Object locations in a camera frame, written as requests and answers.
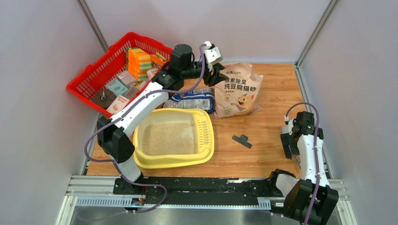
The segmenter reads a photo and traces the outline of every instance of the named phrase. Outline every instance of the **cartoon cat illustration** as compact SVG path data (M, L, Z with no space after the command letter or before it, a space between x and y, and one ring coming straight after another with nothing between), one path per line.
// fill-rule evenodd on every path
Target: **cartoon cat illustration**
M237 98L237 104L231 103L231 105L236 106L236 108L239 110L239 112L234 115L243 115L243 114L251 113L254 109L253 99L254 99L254 94L252 94L249 97L247 96L247 94L239 96Z

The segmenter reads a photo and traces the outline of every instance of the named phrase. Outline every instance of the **small box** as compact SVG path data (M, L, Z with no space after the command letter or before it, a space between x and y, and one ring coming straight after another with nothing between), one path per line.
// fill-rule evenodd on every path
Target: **small box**
M157 73L158 73L158 68L152 68L146 71L146 74L148 75L149 79L152 79Z
M123 96L125 96L128 99L132 99L137 95L137 92L139 92L139 89L136 88L135 86L131 86Z
M119 95L116 97L116 99L112 102L112 104L107 108L107 111L116 114L120 112L128 103L129 99L126 97Z
M148 82L149 82L148 78L146 78L145 80L140 82L139 85L138 85L138 89L142 90Z
M116 96L122 95L127 91L126 86L122 84L117 78L113 78L109 83L105 85L110 91Z
M163 61L163 59L159 58L157 55L151 55L152 68L161 68L164 63L165 61Z
M116 75L120 82L127 88L134 86L138 81L127 70Z

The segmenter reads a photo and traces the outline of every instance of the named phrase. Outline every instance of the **packaged item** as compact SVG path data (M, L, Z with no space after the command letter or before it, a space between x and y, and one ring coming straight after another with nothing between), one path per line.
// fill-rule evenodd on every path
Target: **packaged item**
M214 89L202 88L176 94L164 103L163 108L203 109L207 113L213 113Z
M152 68L146 71L146 74L148 75L149 80L152 79L157 73L158 73L158 68Z
M112 114L116 114L116 113L120 112L128 103L129 103L129 100L126 97L119 95L112 102L112 104L107 108L107 111Z
M258 111L255 103L261 88L262 75L252 73L252 65L236 63L224 65L222 74L229 79L215 85L215 118L245 115Z
M123 96L125 96L128 99L132 99L137 95L137 92L139 92L139 89L136 88L135 86L131 86Z
M134 86L138 81L127 70L116 75L120 82L126 87Z
M164 58L158 52L155 55L151 55L152 68L161 68L165 62L166 62L166 58Z
M109 83L107 83L106 88L113 92L116 96L122 95L127 91L126 86L122 84L117 78L113 78Z
M140 83L138 84L138 86L136 86L136 87L137 87L139 90L142 90L148 82L149 82L149 79L145 79L145 80L143 80L142 82L140 82Z

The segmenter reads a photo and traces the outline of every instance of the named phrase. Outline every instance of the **label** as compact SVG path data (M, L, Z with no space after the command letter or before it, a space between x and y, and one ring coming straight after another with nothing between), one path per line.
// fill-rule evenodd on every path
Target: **label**
M105 85L108 90L112 91L116 96L122 95L127 91L127 88L116 78Z
M136 88L135 86L132 86L130 87L130 89L126 91L125 94L123 94L123 96L125 96L128 99L132 99L133 97L136 96L137 92L139 92L139 89Z
M167 108L210 110L209 99L184 99L179 102L167 101L165 104Z
M137 80L128 71L119 73L117 77L125 86L131 86L131 84L137 83Z
M212 92L212 88L194 89L192 92L193 92L194 94L198 94L198 93L211 93L211 92Z
M116 114L120 112L127 104L129 103L129 100L121 95L119 95L113 103L107 108L107 111Z

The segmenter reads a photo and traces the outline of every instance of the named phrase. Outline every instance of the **yellow plastic tray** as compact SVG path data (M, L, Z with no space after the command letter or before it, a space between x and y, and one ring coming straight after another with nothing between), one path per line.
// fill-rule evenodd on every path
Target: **yellow plastic tray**
M198 153L189 155L149 156L142 149L143 133L151 124L167 124L193 121L196 127ZM134 131L134 160L138 166L146 169L171 168L195 165L207 162L214 153L213 125L207 112L201 109L155 109Z

